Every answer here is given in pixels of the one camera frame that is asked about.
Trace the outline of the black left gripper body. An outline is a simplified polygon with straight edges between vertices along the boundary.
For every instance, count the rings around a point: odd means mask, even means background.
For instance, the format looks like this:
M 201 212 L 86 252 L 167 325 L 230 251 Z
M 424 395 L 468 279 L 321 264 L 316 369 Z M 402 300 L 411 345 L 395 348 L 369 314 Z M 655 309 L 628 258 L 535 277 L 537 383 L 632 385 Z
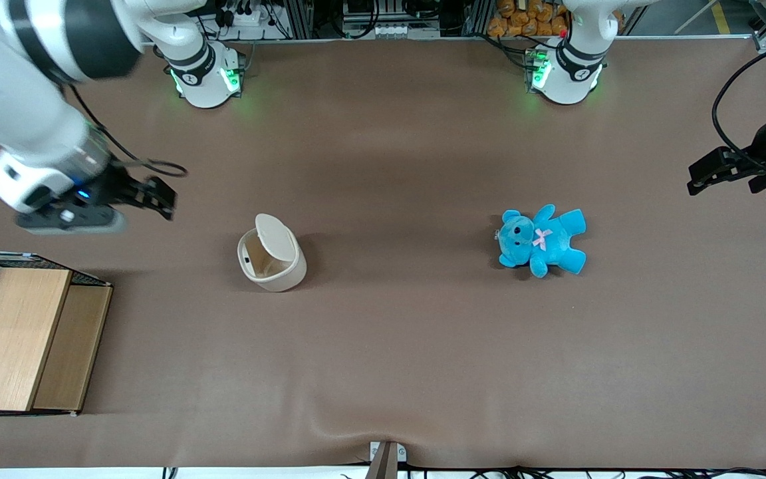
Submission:
M 727 182 L 748 179 L 748 187 L 752 194 L 761 193 L 766 189 L 766 124 L 758 128 L 751 143 L 745 148 L 738 148 L 726 136 L 724 142 L 733 150 L 733 160 L 730 163 L 730 173 L 725 177 Z

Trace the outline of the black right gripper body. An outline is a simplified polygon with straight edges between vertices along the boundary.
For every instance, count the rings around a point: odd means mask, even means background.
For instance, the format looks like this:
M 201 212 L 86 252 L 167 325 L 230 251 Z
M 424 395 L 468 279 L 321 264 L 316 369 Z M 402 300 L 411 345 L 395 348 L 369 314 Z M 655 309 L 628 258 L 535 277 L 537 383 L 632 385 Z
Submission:
M 146 193 L 146 183 L 131 177 L 121 164 L 112 162 L 100 175 L 83 186 L 83 201 L 91 206 L 125 204 L 149 210 L 153 204 Z

